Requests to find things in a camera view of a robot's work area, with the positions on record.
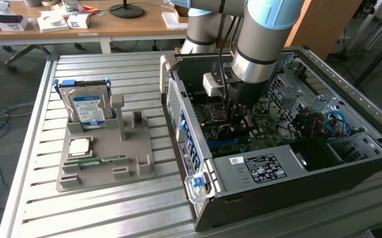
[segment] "light blue joint cover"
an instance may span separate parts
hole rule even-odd
[[[189,9],[189,12],[188,12],[188,16],[204,16],[207,14],[209,14],[211,12],[209,11],[205,11],[205,10],[201,10],[201,9],[195,9],[195,8],[191,8]]]
[[[271,30],[294,26],[304,0],[248,0],[248,12],[257,24]]]
[[[169,2],[185,8],[192,7],[192,0],[169,0]]]

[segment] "blue hard drive label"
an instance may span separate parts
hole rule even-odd
[[[244,159],[244,163],[256,183],[267,182],[287,176],[274,154]]]
[[[87,128],[97,128],[105,121],[104,110],[99,107],[100,97],[76,97],[73,98],[76,112],[83,125]]]

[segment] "gray floor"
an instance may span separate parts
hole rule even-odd
[[[347,34],[351,35],[360,21],[355,20],[347,30]],[[135,42],[125,42],[124,44],[117,44],[125,51],[131,49]],[[179,41],[159,41],[159,48],[161,50],[173,50],[177,47]],[[152,41],[140,41],[133,51],[151,51]],[[97,43],[84,43],[83,47],[85,50],[77,50],[73,44],[63,44],[46,46],[48,50],[53,54],[73,55],[73,54],[99,54],[100,47]],[[22,47],[16,46],[13,49],[18,51]],[[363,59],[351,58],[348,61],[342,63],[348,67],[352,65],[354,60],[356,63],[351,69],[355,77],[359,76],[364,68],[367,67],[371,60],[375,58],[382,50],[382,38],[372,47],[372,49],[364,53]],[[45,64],[45,55],[38,50],[33,50],[24,58],[21,58],[13,65],[18,68],[18,73],[12,74],[6,72],[2,62],[13,55],[13,53],[6,53],[0,47],[0,107],[13,106],[18,103],[33,102],[41,77],[41,72]],[[342,63],[331,63],[335,69],[344,74],[346,69]],[[382,64],[376,67],[371,74],[375,75],[374,78],[368,78],[370,82],[363,87],[366,94],[375,101],[375,103],[382,107]],[[348,80],[352,80],[350,74],[346,74]],[[30,107],[18,110],[18,113],[29,110]],[[20,155],[20,149],[22,145],[24,135],[26,131],[26,125],[29,121],[29,116],[12,118],[9,120],[10,130],[9,133],[0,140],[0,166],[2,169],[4,178],[10,184],[16,162]],[[4,207],[6,203],[8,191],[4,191],[2,197],[0,198],[0,208]]]

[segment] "paper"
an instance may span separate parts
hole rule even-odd
[[[163,12],[163,19],[169,30],[185,30],[188,29],[188,23],[177,23],[175,13]]]

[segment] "aluminum table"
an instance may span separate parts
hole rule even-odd
[[[49,57],[0,226],[0,238],[343,237],[382,225],[382,172],[355,189],[203,233],[179,176],[160,105],[159,58],[172,52]],[[124,113],[149,118],[156,176],[123,186],[56,191],[67,111],[52,81],[104,79]]]

